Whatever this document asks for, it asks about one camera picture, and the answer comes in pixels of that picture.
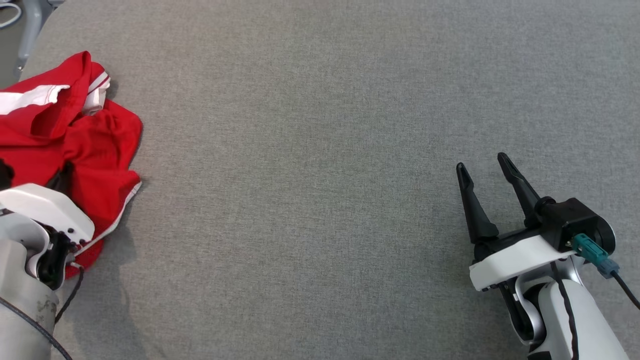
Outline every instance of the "gray fabric surface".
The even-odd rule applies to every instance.
[[[640,292],[639,33],[635,1],[68,1],[26,75],[91,51],[144,122],[145,185],[56,337],[76,359],[523,359],[468,279],[455,164],[502,231],[523,216],[499,151],[583,200]],[[640,358],[640,313],[584,278]]]

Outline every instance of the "gray chair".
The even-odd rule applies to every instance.
[[[20,41],[20,48],[18,49],[18,60],[15,62],[13,70],[13,75],[16,79],[20,79],[20,75],[22,75],[24,64],[26,64],[33,50],[38,34],[40,34],[40,29],[42,29],[53,10],[64,2],[65,0],[23,0],[23,16],[25,16],[27,23]]]

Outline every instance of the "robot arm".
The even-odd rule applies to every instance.
[[[35,184],[1,191],[0,209],[0,349],[10,359],[40,360],[53,344],[70,359],[51,336],[55,291],[93,222],[66,195]]]
[[[587,260],[606,278],[617,275],[607,259],[616,246],[613,230],[577,199],[538,196],[506,154],[498,161],[525,215],[525,228],[506,234],[489,221],[464,164],[456,168],[475,245],[474,287],[500,290],[514,330],[529,346],[528,360],[628,360],[579,275]]]

